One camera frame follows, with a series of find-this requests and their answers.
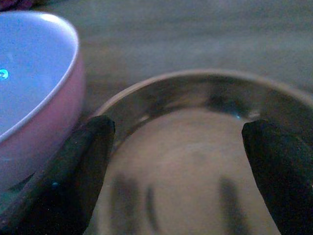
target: stainless steel bowl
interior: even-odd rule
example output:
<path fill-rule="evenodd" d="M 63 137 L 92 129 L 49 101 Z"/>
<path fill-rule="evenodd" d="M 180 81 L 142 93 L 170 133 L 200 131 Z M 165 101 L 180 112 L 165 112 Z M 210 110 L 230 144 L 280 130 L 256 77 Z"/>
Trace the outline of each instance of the stainless steel bowl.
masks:
<path fill-rule="evenodd" d="M 312 145 L 309 94 L 256 75 L 193 70 L 133 85 L 103 114 L 116 138 L 87 234 L 279 234 L 241 130 L 267 119 Z"/>

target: bowl exterior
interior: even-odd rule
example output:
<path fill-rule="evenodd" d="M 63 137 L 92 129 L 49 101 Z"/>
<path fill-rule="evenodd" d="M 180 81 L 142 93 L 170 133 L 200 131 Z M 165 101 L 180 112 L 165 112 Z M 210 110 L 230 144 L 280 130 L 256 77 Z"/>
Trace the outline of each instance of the bowl exterior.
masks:
<path fill-rule="evenodd" d="M 83 107 L 82 56 L 56 95 L 20 130 L 0 143 L 0 191 L 33 174 L 61 147 Z"/>

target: pink bowl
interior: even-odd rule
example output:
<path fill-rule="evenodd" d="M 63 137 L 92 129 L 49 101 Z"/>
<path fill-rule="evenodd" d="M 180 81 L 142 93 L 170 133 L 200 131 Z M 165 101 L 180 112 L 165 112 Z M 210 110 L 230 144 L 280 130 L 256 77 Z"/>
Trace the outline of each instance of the pink bowl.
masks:
<path fill-rule="evenodd" d="M 0 191 L 24 180 L 61 147 L 83 106 L 79 40 L 43 12 L 0 14 Z"/>

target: bowl rim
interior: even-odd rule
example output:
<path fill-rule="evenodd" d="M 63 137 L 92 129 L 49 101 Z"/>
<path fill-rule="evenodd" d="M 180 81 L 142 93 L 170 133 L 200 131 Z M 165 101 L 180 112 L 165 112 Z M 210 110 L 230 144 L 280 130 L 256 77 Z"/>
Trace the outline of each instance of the bowl rim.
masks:
<path fill-rule="evenodd" d="M 251 72 L 242 72 L 238 70 L 225 70 L 225 69 L 191 69 L 191 70 L 180 70 L 175 72 L 164 73 L 161 75 L 153 76 L 147 80 L 143 80 L 141 82 L 135 83 L 134 85 L 120 91 L 108 101 L 106 101 L 100 108 L 98 108 L 90 117 L 103 115 L 108 109 L 122 100 L 124 97 L 146 87 L 153 83 L 160 82 L 163 80 L 175 79 L 181 76 L 224 76 L 231 77 L 233 79 L 252 82 L 254 84 L 259 84 L 263 87 L 268 87 L 275 89 L 276 91 L 289 94 L 293 98 L 298 99 L 303 104 L 308 105 L 313 110 L 313 95 L 300 90 L 298 88 L 294 88 L 287 83 L 273 81 L 268 77 L 256 75 Z"/>
<path fill-rule="evenodd" d="M 39 113 L 58 93 L 58 91 L 62 88 L 62 86 L 66 83 L 67 79 L 70 77 L 70 74 L 73 71 L 73 68 L 78 59 L 79 50 L 80 50 L 80 41 L 78 37 L 78 32 L 75 27 L 63 17 L 57 16 L 55 14 L 51 14 L 44 11 L 9 11 L 3 12 L 0 14 L 0 18 L 8 17 L 8 16 L 17 16 L 17 17 L 29 17 L 31 19 L 35 19 L 37 21 L 45 21 L 56 24 L 59 28 L 65 30 L 74 40 L 75 49 L 72 56 L 72 59 L 69 63 L 69 66 L 66 72 L 63 74 L 62 78 L 59 80 L 57 85 L 49 92 L 49 94 L 26 116 L 24 116 L 20 121 L 15 123 L 12 127 L 7 129 L 4 133 L 0 135 L 0 145 L 7 140 L 14 133 L 18 132 L 23 126 L 25 126 L 37 113 Z"/>

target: table surface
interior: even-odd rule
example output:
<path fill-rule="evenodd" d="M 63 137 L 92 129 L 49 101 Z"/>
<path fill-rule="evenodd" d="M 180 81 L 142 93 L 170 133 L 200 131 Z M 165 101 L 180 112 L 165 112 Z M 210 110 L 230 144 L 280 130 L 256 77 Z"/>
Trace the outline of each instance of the table surface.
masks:
<path fill-rule="evenodd" d="M 50 0 L 81 39 L 83 116 L 124 88 L 171 71 L 256 73 L 313 92 L 313 4 L 294 0 Z"/>

